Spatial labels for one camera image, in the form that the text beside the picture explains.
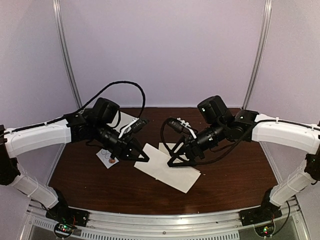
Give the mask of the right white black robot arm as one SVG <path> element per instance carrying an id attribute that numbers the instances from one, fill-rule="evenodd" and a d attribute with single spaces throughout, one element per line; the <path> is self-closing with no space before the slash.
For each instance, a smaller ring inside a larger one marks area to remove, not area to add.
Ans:
<path id="1" fill-rule="evenodd" d="M 306 152 L 300 166 L 287 180 L 267 190 L 262 203 L 255 209 L 259 220 L 268 220 L 288 199 L 320 180 L 320 127 L 278 117 L 270 117 L 257 111 L 240 110 L 236 115 L 218 95 L 211 96 L 197 105 L 209 125 L 195 131 L 189 123 L 170 117 L 163 123 L 178 133 L 189 130 L 174 147 L 168 150 L 167 165 L 195 167 L 213 164 L 226 157 L 240 142 L 267 142 Z"/>

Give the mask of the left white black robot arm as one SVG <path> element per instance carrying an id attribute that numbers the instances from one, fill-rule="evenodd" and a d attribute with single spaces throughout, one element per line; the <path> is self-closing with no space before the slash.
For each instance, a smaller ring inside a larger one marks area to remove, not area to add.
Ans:
<path id="1" fill-rule="evenodd" d="M 121 132 L 111 123 L 120 107 L 115 102 L 100 97 L 92 108 L 84 112 L 64 116 L 21 128 L 0 127 L 0 184 L 11 186 L 40 202 L 46 211 L 61 222 L 72 218 L 62 193 L 38 182 L 19 169 L 17 157 L 21 154 L 58 144 L 96 140 L 102 148 L 110 152 L 112 158 L 133 162 L 148 162 L 149 157 L 140 143 L 132 137 L 147 121 L 136 118 Z"/>

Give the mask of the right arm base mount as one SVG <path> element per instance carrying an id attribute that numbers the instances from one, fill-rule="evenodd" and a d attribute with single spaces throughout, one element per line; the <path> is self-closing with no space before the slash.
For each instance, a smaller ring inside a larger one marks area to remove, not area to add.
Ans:
<path id="1" fill-rule="evenodd" d="M 239 212 L 242 226 L 254 225 L 255 233 L 261 238 L 270 238 L 275 233 L 274 220 L 281 216 L 280 207 L 271 203 L 269 199 L 262 200 L 258 207 Z"/>

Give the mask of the white letter paper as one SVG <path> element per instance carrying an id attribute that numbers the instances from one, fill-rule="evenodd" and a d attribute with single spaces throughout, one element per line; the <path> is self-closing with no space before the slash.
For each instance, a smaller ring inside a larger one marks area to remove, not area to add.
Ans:
<path id="1" fill-rule="evenodd" d="M 170 156 L 146 143 L 143 151 L 149 157 L 147 162 L 137 161 L 134 167 L 176 190 L 187 193 L 201 176 L 201 172 L 192 167 L 169 167 Z"/>

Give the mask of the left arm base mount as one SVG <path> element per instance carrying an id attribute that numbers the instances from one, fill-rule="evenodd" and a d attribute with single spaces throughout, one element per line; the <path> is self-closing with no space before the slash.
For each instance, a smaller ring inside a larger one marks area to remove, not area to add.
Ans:
<path id="1" fill-rule="evenodd" d="M 89 219 L 89 212 L 76 208 L 55 208 L 48 209 L 45 217 L 56 221 L 53 233 L 59 239 L 69 238 L 79 227 L 86 227 Z"/>

